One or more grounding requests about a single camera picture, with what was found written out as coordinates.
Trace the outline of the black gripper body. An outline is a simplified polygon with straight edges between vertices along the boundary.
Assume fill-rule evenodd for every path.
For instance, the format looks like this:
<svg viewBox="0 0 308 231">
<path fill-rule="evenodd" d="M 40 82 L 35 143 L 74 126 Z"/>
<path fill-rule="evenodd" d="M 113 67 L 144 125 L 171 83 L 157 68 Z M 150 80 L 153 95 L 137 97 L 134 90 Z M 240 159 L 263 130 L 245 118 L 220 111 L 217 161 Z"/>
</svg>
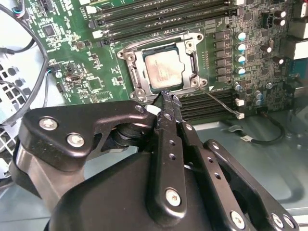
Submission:
<svg viewBox="0 0 308 231">
<path fill-rule="evenodd" d="M 152 155 L 133 154 L 70 189 L 49 221 L 51 231 L 226 231 L 217 209 L 207 210 L 192 170 L 185 169 L 187 213 L 163 227 L 149 215 L 146 191 Z"/>
</svg>

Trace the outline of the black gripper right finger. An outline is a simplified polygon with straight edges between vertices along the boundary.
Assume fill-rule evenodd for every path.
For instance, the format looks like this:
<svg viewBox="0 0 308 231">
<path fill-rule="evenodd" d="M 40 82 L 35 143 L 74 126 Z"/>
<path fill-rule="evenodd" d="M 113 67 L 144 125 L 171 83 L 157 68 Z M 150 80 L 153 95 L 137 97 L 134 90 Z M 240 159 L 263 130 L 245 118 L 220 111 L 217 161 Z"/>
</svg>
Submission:
<svg viewBox="0 0 308 231">
<path fill-rule="evenodd" d="M 183 121 L 176 95 L 171 101 L 213 230 L 299 230 L 286 209 L 223 146 L 215 140 L 200 141 L 196 130 Z"/>
</svg>

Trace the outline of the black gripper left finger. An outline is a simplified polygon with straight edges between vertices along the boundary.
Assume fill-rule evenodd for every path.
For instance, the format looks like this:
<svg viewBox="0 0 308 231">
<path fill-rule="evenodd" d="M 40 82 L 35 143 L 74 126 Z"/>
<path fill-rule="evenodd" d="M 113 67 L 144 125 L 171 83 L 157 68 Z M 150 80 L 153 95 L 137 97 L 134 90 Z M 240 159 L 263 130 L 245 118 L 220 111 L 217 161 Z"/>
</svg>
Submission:
<svg viewBox="0 0 308 231">
<path fill-rule="evenodd" d="M 38 108 L 21 123 L 13 156 L 18 183 L 29 181 L 52 212 L 72 188 L 133 154 L 150 153 L 150 217 L 163 227 L 187 212 L 183 149 L 172 95 L 154 100 L 158 114 L 135 101 Z"/>
</svg>

